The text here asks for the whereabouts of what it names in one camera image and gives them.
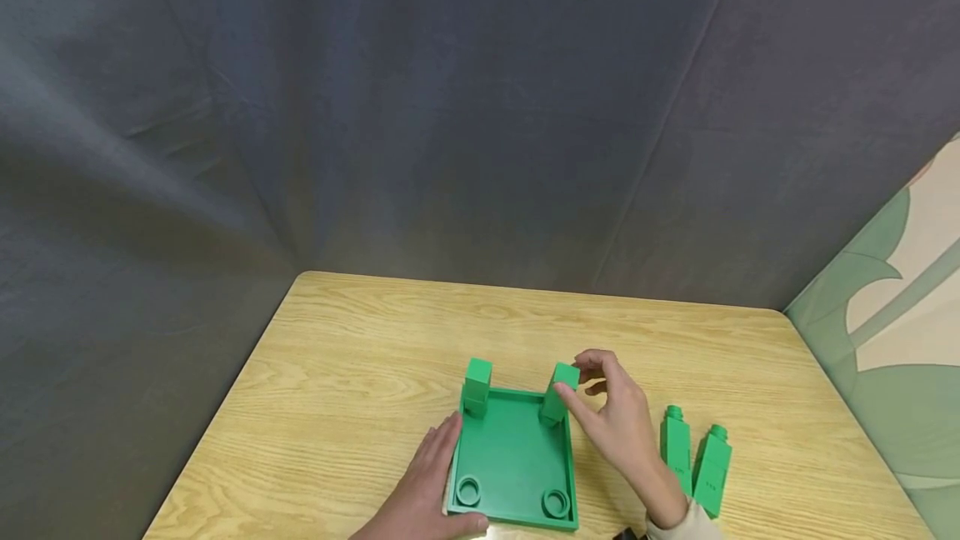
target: green plastic tray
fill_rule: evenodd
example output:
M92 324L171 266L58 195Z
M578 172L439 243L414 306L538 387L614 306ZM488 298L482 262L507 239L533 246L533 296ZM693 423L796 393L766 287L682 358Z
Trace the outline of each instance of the green plastic tray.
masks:
M487 414L463 408L463 427L450 466L447 512L480 511L494 521L538 528L580 527L573 481L569 417L539 420L543 394L491 388Z

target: wooden table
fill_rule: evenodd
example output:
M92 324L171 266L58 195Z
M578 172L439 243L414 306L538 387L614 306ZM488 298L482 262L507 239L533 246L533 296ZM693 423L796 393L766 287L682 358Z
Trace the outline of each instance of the wooden table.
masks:
M470 357L493 362L494 386L542 391L588 347L617 351L655 422L676 403L695 443L727 427L729 538L928 538L781 313L330 273L292 285L146 538L346 538L456 407ZM571 428L575 538L642 529L642 504Z

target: right hand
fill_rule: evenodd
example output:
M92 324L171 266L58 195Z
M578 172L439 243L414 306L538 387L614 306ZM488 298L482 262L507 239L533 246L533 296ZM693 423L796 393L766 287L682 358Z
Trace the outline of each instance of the right hand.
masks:
M659 457L647 395L611 351L580 352L573 365L580 369L580 383L600 380L586 393L606 393L607 403L595 412L566 383L557 382L554 389L563 403L580 422L587 438L637 492L650 520L661 529L680 525L687 515L687 495L683 494L677 476Z
M602 456L625 478L659 460L647 395L623 369L611 351L590 349L574 358L580 369L580 383L600 380L586 394L607 394L607 403L595 412L566 383L554 389L583 432Z

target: green toy part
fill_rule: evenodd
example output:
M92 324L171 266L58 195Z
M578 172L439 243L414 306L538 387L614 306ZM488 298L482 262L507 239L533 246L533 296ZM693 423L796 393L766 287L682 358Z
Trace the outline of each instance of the green toy part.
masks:
M560 362L553 369L553 377L550 377L550 383L543 394L543 406L539 413L544 425L557 425L567 416L567 405L564 405L560 394L557 394L557 390L553 388L553 384L557 382L566 383L567 386L576 390L577 383L580 382L580 370L573 365Z
M661 422L661 458L680 479L680 488L693 495L693 470L690 469L690 426L683 421L683 410L676 405L666 407Z
M700 442L693 467L693 500L700 503L710 519L720 515L720 503L727 484L727 471L733 450L727 444L725 427L714 425Z
M473 401L484 403L490 393L490 378L493 375L493 364L481 358L470 359L467 365L467 376L463 380L463 394Z
M477 369L478 361L470 362L460 397L461 412L470 416L463 418L450 465L447 512L479 511L493 521L579 528L569 418L562 414L543 425L545 396L539 392L488 387L484 400L473 399L470 391L477 387L470 381L490 383L490 363ZM474 371L481 375L472 377Z

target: wrist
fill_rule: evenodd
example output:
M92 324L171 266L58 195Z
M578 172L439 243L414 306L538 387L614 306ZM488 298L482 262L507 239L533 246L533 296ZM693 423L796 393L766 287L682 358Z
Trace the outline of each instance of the wrist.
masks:
M643 459L624 477L658 528L675 528L686 518L688 497L677 476L659 457Z

